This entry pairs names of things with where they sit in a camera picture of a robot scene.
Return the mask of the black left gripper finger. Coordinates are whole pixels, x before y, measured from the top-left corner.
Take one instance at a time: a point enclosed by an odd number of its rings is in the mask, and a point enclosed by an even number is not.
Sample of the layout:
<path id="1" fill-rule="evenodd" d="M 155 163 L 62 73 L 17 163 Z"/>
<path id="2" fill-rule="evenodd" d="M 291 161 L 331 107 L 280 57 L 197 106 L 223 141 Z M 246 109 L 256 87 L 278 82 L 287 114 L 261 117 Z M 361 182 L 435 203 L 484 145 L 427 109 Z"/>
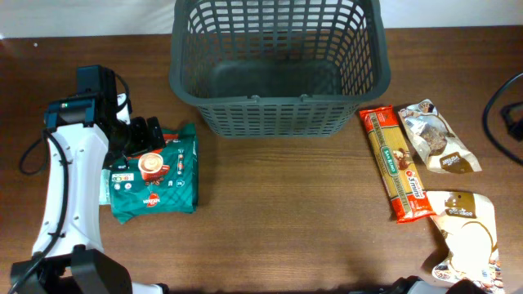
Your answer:
<path id="1" fill-rule="evenodd" d="M 146 149 L 148 140 L 148 128 L 143 117 L 133 118 L 130 122 L 131 139 L 129 142 L 130 152 L 141 152 Z"/>
<path id="2" fill-rule="evenodd" d="M 166 146 L 165 139 L 163 138 L 162 128 L 160 127 L 159 120 L 157 117 L 150 117 L 146 119 L 148 134 L 149 134 L 149 145 L 151 149 L 163 149 Z"/>

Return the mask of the green Nescafe coffee bag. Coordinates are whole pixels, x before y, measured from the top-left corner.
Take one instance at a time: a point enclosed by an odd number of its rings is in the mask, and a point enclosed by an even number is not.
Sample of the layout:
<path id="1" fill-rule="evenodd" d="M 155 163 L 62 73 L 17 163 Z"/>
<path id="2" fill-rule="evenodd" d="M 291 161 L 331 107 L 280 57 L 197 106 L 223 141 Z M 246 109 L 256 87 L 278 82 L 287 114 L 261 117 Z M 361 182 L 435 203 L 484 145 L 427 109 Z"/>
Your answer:
<path id="1" fill-rule="evenodd" d="M 137 216 L 196 211 L 199 142 L 195 125 L 164 129 L 163 138 L 163 148 L 122 159 L 109 173 L 111 211 L 122 224 Z"/>

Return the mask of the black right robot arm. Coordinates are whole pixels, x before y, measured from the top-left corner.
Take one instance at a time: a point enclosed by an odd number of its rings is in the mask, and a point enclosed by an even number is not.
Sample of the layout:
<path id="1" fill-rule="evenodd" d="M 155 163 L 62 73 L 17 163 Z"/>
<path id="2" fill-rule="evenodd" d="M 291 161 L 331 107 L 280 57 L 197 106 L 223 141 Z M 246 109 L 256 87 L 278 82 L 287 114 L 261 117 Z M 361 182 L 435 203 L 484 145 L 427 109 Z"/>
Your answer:
<path id="1" fill-rule="evenodd" d="M 386 291 L 386 294 L 486 294 L 486 291 L 470 280 L 461 280 L 451 287 L 432 285 L 418 276 L 399 278 Z"/>

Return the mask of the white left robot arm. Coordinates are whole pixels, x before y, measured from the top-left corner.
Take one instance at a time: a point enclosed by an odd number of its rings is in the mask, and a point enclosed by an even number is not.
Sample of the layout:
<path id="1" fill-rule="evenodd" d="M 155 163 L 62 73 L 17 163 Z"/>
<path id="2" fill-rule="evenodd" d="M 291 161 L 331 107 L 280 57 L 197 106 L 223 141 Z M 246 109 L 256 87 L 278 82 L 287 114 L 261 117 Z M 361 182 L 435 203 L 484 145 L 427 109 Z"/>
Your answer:
<path id="1" fill-rule="evenodd" d="M 47 118 L 50 173 L 41 229 L 28 261 L 11 267 L 12 293 L 166 293 L 135 283 L 104 253 L 99 222 L 101 172 L 110 141 L 94 122 Z"/>

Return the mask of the pale green wrapped bar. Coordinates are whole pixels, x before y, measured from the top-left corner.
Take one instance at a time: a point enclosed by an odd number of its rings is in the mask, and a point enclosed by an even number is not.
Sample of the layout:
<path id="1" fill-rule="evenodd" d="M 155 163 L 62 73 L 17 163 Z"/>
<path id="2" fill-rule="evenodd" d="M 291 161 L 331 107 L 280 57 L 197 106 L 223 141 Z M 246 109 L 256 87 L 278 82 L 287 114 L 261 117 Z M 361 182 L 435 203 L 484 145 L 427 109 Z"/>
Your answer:
<path id="1" fill-rule="evenodd" d="M 110 170 L 103 169 L 100 179 L 99 204 L 110 205 Z"/>

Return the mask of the grey plastic basket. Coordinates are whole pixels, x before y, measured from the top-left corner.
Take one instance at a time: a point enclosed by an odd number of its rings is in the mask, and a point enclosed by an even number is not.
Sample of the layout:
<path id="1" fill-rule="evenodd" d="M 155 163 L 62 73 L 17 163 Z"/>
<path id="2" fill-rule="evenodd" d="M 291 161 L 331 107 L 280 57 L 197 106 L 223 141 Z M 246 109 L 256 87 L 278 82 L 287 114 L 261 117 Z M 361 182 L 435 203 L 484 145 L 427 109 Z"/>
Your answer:
<path id="1" fill-rule="evenodd" d="M 219 136 L 331 136 L 390 84 L 381 4 L 178 0 L 168 81 Z"/>

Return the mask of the orange spaghetti packet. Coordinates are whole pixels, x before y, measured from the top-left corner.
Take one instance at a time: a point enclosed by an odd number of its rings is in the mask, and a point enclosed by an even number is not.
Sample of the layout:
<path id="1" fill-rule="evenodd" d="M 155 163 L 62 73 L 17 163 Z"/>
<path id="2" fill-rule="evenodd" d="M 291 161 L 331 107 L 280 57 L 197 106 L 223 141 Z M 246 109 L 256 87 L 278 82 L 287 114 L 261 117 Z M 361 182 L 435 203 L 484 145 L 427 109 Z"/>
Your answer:
<path id="1" fill-rule="evenodd" d="M 398 223 L 434 216 L 392 106 L 359 112 Z"/>

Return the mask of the small beige snack pouch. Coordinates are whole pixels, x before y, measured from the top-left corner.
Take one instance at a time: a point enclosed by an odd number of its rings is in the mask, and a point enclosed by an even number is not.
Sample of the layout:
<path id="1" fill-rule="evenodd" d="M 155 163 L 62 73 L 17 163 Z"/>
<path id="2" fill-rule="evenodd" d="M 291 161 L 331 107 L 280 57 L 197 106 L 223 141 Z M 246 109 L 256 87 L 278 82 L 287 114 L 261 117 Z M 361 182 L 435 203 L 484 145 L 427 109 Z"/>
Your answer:
<path id="1" fill-rule="evenodd" d="M 481 172 L 477 157 L 458 138 L 431 100 L 398 111 L 407 137 L 427 169 L 436 173 Z"/>

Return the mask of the large beige snack bag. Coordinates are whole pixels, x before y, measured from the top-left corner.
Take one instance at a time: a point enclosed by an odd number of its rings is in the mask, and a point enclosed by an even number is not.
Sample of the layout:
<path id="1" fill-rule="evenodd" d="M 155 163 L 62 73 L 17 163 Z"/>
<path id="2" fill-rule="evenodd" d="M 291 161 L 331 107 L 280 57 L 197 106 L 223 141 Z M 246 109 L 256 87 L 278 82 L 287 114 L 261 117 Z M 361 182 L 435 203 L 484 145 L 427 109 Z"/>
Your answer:
<path id="1" fill-rule="evenodd" d="M 449 255 L 431 270 L 447 282 L 469 280 L 486 293 L 504 293 L 495 210 L 484 195 L 463 191 L 428 191 Z"/>

